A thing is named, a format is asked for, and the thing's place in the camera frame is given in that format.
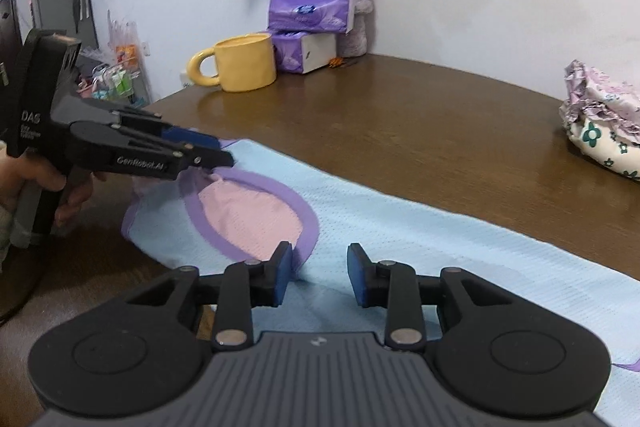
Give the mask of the person's left hand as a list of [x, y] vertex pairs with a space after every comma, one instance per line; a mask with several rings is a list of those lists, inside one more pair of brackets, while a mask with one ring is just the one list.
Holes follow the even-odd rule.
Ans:
[[[93, 180], [106, 180], [104, 172], [93, 172], [89, 178], [75, 185], [66, 199], [58, 206], [55, 213], [55, 224], [65, 223], [75, 217], [82, 205], [88, 202], [93, 194]], [[66, 178], [56, 170], [49, 161], [32, 154], [23, 154], [19, 158], [13, 158], [1, 150], [1, 206], [8, 211], [13, 211], [17, 205], [23, 186], [30, 181], [36, 182], [43, 190], [51, 192], [63, 191]]]

